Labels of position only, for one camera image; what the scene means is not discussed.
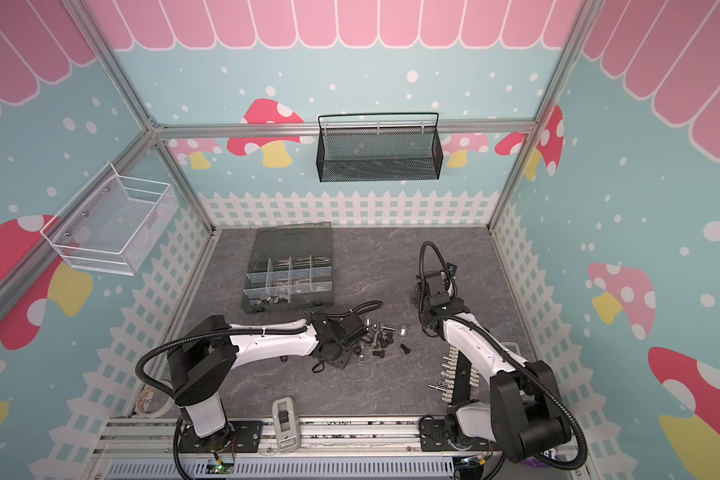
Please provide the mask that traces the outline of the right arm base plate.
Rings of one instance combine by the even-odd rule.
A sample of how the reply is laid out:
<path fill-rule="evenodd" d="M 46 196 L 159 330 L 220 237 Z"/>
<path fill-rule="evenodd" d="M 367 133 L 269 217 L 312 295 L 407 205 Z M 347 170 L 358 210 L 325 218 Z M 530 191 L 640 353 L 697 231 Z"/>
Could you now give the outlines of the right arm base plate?
<path fill-rule="evenodd" d="M 420 417 L 418 434 L 420 447 L 424 452 L 481 452 L 491 451 L 496 447 L 493 440 L 468 437 L 460 430 L 453 415 Z"/>

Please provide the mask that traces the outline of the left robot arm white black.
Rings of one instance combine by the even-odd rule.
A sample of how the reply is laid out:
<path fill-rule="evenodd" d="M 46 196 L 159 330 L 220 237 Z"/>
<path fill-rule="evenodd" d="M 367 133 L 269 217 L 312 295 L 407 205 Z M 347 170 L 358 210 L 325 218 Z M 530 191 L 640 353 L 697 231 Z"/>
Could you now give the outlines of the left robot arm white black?
<path fill-rule="evenodd" d="M 213 315 L 188 335 L 144 354 L 135 374 L 171 398 L 195 435 L 205 439 L 229 428 L 219 389 L 231 370 L 284 356 L 313 357 L 321 365 L 342 369 L 367 333 L 354 311 L 311 313 L 261 326 L 231 324 Z"/>

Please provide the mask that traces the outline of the clear plastic organizer box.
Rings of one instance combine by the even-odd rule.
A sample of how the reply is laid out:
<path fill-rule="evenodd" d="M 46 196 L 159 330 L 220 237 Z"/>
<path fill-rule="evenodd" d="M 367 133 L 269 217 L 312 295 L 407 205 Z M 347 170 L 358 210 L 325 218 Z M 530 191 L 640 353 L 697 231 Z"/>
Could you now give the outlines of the clear plastic organizer box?
<path fill-rule="evenodd" d="M 331 306 L 333 231 L 329 222 L 262 228 L 246 271 L 248 314 Z"/>

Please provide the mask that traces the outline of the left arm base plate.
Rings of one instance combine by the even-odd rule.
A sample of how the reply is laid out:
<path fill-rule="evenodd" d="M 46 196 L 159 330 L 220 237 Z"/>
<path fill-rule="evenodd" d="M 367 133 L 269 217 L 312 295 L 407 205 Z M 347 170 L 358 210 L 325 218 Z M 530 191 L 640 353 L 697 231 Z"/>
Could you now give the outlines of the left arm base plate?
<path fill-rule="evenodd" d="M 192 426 L 182 426 L 175 444 L 180 453 L 256 453 L 263 426 L 262 421 L 228 421 L 226 427 L 205 438 Z"/>

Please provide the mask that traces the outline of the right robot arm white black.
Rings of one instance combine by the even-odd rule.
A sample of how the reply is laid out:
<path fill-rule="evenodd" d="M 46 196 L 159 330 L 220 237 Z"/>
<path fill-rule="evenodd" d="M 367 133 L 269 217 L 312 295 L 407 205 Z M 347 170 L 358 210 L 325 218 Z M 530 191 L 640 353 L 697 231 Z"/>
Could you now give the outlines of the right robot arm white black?
<path fill-rule="evenodd" d="M 456 348 L 489 383 L 488 406 L 471 402 L 456 408 L 459 433 L 492 440 L 513 463 L 534 458 L 565 471 L 586 464 L 585 434 L 547 363 L 530 362 L 501 344 L 457 297 L 446 270 L 418 274 L 415 299 L 423 329 Z"/>

